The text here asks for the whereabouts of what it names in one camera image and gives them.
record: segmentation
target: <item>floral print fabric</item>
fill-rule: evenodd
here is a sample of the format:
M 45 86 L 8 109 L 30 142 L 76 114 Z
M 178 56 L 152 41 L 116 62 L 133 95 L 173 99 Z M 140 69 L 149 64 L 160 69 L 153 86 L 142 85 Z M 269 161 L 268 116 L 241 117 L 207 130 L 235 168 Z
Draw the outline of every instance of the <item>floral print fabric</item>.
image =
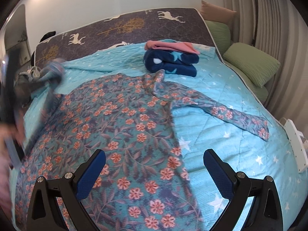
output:
M 106 153 L 106 165 L 82 203 L 101 230 L 203 230 L 205 220 L 190 189 L 171 109 L 200 107 L 268 138 L 265 119 L 164 82 L 163 70 L 139 77 L 106 76 L 56 98 L 58 107 L 45 110 L 44 128 L 18 175 L 15 214 L 22 230 L 37 177 L 74 172 L 98 148 Z M 73 230 L 62 199 L 58 204 Z

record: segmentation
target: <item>navy blue towel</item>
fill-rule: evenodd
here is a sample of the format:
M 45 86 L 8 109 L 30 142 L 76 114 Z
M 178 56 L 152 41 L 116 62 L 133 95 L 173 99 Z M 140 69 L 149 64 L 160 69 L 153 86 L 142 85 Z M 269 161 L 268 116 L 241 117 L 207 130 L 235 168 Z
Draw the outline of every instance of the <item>navy blue towel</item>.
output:
M 170 50 L 149 49 L 145 52 L 143 62 L 151 73 L 164 69 L 167 74 L 179 74 L 195 77 L 196 68 L 192 65 L 198 63 L 197 54 L 186 54 Z

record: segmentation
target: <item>doorway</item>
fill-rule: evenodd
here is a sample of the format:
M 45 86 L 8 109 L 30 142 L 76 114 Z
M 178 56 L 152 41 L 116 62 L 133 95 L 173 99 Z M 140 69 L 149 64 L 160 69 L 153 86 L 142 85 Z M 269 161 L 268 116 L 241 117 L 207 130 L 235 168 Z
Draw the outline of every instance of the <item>doorway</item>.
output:
M 4 45 L 6 53 L 20 48 L 20 72 L 27 71 L 30 64 L 30 48 L 26 28 L 25 5 L 20 5 L 7 23 L 4 34 Z

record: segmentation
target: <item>blue gripper pad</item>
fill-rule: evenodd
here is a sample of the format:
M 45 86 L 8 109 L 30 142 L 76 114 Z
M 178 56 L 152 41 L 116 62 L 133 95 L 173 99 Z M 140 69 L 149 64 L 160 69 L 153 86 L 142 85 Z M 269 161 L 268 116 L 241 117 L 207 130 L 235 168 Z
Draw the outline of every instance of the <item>blue gripper pad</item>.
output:
M 90 194 L 92 187 L 94 186 L 97 178 L 99 177 L 101 171 L 103 170 L 106 164 L 105 152 L 102 150 L 99 150 L 98 155 L 93 159 L 91 164 L 88 165 L 87 163 L 84 163 L 84 164 L 86 164 L 88 168 L 82 174 L 82 176 L 77 182 L 76 198 L 78 201 L 81 201 L 82 199 L 86 199 L 88 195 Z
M 231 200 L 237 183 L 234 170 L 229 164 L 224 163 L 212 149 L 204 152 L 203 162 L 221 196 Z

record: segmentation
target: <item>light blue quilt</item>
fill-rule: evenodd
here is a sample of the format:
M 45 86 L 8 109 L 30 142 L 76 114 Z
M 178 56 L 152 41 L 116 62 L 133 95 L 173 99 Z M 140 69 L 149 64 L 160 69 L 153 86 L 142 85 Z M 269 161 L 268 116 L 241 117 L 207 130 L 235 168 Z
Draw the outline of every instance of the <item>light blue quilt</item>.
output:
M 228 203 L 219 194 L 203 165 L 203 153 L 209 148 L 235 171 L 243 171 L 251 178 L 263 179 L 266 175 L 274 178 L 281 201 L 284 230 L 287 230 L 307 197 L 307 171 L 302 174 L 297 172 L 292 147 L 284 129 L 256 101 L 237 74 L 220 62 L 215 48 L 195 47 L 201 52 L 200 61 L 195 65 L 197 76 L 166 74 L 165 80 L 200 91 L 230 108 L 264 116 L 269 121 L 270 131 L 269 141 L 265 142 L 258 136 L 205 114 L 202 109 L 185 107 L 172 111 L 185 167 L 202 210 L 205 230 L 211 228 Z M 68 94 L 83 82 L 109 74 L 143 75 L 147 73 L 142 62 L 144 52 L 144 44 L 132 44 L 66 62 L 65 80 L 56 93 Z M 46 92 L 43 92 L 36 97 L 26 113 L 27 137 L 35 129 L 45 96 Z M 11 177 L 12 199 L 16 174 L 14 171 Z M 234 230 L 241 229 L 251 202 L 252 199 L 246 204 Z

